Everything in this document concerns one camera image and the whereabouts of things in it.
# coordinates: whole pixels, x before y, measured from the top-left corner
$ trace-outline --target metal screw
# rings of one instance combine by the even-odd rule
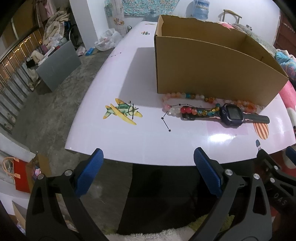
[[[71,176],[72,175],[72,170],[67,170],[65,171],[65,176]]]
[[[233,172],[230,169],[226,169],[225,174],[231,176],[233,174]]]
[[[257,173],[255,173],[254,175],[253,175],[253,177],[255,178],[255,179],[259,179],[260,178],[260,176],[257,174]]]
[[[41,180],[42,178],[44,178],[44,174],[40,173],[37,177],[39,180]]]

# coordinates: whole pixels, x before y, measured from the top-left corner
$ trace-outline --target white bead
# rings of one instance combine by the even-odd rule
[[[171,107],[171,108],[170,108],[170,113],[171,113],[171,114],[175,114],[175,113],[176,113],[176,110],[175,110],[174,107]]]
[[[176,107],[176,108],[175,108],[175,113],[176,113],[176,114],[180,114],[180,113],[181,113],[181,108]]]

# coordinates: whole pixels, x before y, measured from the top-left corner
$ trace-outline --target striped balloon print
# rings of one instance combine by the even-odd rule
[[[255,132],[257,135],[263,139],[266,140],[269,135],[268,125],[263,123],[253,123]]]

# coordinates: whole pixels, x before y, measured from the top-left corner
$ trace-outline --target tabletop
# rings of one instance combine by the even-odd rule
[[[270,154],[295,143],[279,95],[260,113],[269,117],[268,125],[244,123],[230,128],[209,120],[185,121],[169,115],[162,119],[163,95],[156,89],[155,29],[154,22],[139,23],[112,51],[84,96],[65,149],[91,155],[100,148],[111,160],[194,166],[197,147],[211,159],[228,163],[254,158],[258,148]],[[201,100],[170,101],[211,107]],[[131,116],[133,107],[137,112]]]

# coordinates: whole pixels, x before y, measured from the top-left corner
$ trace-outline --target bag handle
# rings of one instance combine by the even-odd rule
[[[2,161],[2,168],[3,168],[3,170],[5,171],[5,173],[6,173],[9,177],[13,178],[13,180],[15,179],[15,177],[16,177],[16,178],[20,178],[20,174],[17,174],[17,173],[10,173],[10,172],[7,170],[6,163],[7,163],[8,161],[10,161],[10,162],[12,163],[12,167],[13,167],[13,169],[14,169],[13,161],[17,161],[17,162],[19,162],[19,159],[18,159],[18,158],[15,158],[15,157],[5,157],[5,158],[3,159],[3,161]]]

